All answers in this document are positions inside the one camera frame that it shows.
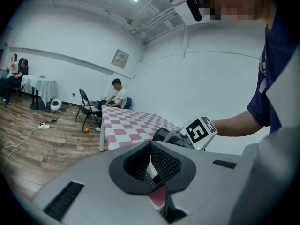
round table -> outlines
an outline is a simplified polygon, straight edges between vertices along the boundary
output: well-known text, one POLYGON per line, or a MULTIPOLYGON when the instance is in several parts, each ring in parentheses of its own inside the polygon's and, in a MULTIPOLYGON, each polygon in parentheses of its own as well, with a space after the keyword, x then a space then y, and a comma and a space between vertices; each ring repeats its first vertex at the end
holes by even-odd
POLYGON ((40 110, 46 107, 47 102, 56 96, 56 80, 52 78, 42 78, 38 75, 24 75, 21 86, 30 84, 32 86, 32 104, 30 108, 40 110), (38 96, 41 97, 42 103, 38 102, 38 96))

white t-shirt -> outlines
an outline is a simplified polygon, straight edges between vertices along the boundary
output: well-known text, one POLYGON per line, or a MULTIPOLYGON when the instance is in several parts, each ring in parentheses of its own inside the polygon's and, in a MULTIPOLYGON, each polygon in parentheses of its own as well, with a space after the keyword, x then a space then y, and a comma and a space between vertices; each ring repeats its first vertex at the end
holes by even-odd
POLYGON ((11 64, 8 66, 9 73, 7 75, 7 78, 10 76, 13 76, 13 73, 18 73, 19 67, 18 67, 18 62, 14 62, 14 67, 11 66, 11 64))
POLYGON ((127 101, 126 91, 124 88, 122 88, 120 91, 116 91, 115 97, 113 98, 115 103, 120 102, 120 100, 123 100, 121 108, 124 108, 127 101))

white cable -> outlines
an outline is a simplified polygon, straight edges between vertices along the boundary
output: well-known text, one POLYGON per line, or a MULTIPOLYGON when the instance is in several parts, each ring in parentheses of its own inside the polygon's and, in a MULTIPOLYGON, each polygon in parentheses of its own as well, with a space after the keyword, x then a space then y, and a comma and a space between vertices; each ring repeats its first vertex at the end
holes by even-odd
MULTIPOLYGON (((57 120, 57 123, 56 123, 54 126, 50 126, 50 128, 53 128, 53 127, 57 126, 57 124, 60 122, 61 118, 62 118, 65 114, 67 114, 67 113, 77 113, 77 112, 65 112, 65 113, 57 120)), ((38 129, 38 127, 36 127, 35 129, 31 130, 31 131, 28 133, 26 139, 25 139, 24 141, 22 141, 22 142, 21 142, 19 145, 17 145, 17 146, 14 146, 13 141, 8 141, 8 142, 5 144, 4 147, 5 147, 6 149, 12 148, 12 147, 13 147, 14 149, 13 149, 13 151, 8 155, 8 157, 5 159, 5 162, 4 162, 3 167, 2 167, 2 171, 3 171, 3 169, 4 169, 5 163, 7 162, 8 158, 10 157, 10 155, 12 155, 12 154, 14 153, 15 149, 16 149, 17 147, 19 147, 23 142, 25 142, 25 141, 27 140, 27 138, 29 137, 29 135, 30 135, 34 130, 36 130, 36 129, 38 129)))
MULTIPOLYGON (((35 129, 33 129, 33 130, 31 130, 29 133, 28 133, 28 135, 27 135, 27 137, 25 138, 25 140, 23 141, 23 142, 25 142, 26 140, 27 140, 27 138, 29 137, 29 135, 30 135, 30 133, 32 133, 34 130, 36 130, 36 129, 38 129, 37 127, 35 128, 35 129)), ((7 162, 7 160, 8 160, 8 158, 10 157, 10 155, 12 155, 13 154, 13 152, 15 151, 15 149, 17 148, 17 147, 19 147, 23 142, 21 142, 19 145, 17 145, 17 146, 14 146, 14 143, 13 143, 13 141, 8 141, 6 144, 5 144, 5 148, 7 149, 7 148, 11 148, 11 147, 13 147, 14 149, 13 149, 13 151, 8 155, 8 157, 6 158, 6 160, 5 160, 5 162, 4 162, 4 164, 3 164, 3 167, 2 167, 2 171, 3 171, 3 169, 4 169, 4 166, 5 166, 5 163, 7 162)))

chair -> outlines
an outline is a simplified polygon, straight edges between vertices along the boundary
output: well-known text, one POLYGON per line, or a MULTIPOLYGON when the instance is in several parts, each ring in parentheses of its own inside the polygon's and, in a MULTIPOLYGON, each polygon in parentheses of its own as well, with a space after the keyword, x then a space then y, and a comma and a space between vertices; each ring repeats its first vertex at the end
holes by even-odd
POLYGON ((83 128, 84 128, 84 124, 85 124, 85 121, 87 119, 88 116, 90 115, 93 115, 97 124, 99 125, 99 127, 101 126, 98 122, 98 120, 96 119, 95 117, 95 114, 99 113, 99 109, 95 108, 95 107, 92 107, 90 105, 90 102, 89 102, 89 99, 88 99, 88 96, 86 95, 86 93, 82 90, 82 89, 79 89, 79 92, 80 92, 80 96, 82 98, 82 102, 81 104, 79 105, 79 109, 78 109, 78 113, 76 115, 76 118, 75 118, 75 121, 77 120, 77 117, 78 117, 78 114, 79 114, 79 111, 81 110, 86 116, 85 116, 85 119, 84 119, 84 122, 83 122, 83 126, 82 126, 82 129, 81 131, 83 131, 83 128))
POLYGON ((18 104, 18 91, 23 91, 25 93, 25 98, 27 99, 27 95, 26 95, 26 91, 25 91, 25 84, 23 86, 20 85, 19 88, 13 88, 15 90, 15 96, 16 96, 16 101, 17 101, 17 104, 18 104))
POLYGON ((126 101, 126 104, 124 106, 124 109, 130 109, 131 105, 132 105, 132 99, 131 99, 131 97, 127 97, 127 101, 126 101))

seated woman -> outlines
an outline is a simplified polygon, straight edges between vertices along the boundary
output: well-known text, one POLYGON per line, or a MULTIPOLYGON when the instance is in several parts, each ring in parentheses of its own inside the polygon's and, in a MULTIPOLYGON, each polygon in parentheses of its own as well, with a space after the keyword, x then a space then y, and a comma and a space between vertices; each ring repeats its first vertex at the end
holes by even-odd
POLYGON ((17 54, 14 54, 10 60, 10 64, 7 67, 7 76, 0 79, 0 90, 4 90, 7 79, 10 76, 18 73, 18 62, 17 62, 17 54))
POLYGON ((4 99, 5 99, 5 107, 10 105, 10 96, 12 93, 12 88, 18 88, 21 85, 22 77, 24 75, 28 75, 28 61, 24 59, 21 63, 21 67, 19 72, 15 76, 11 76, 8 78, 7 83, 4 88, 4 99))

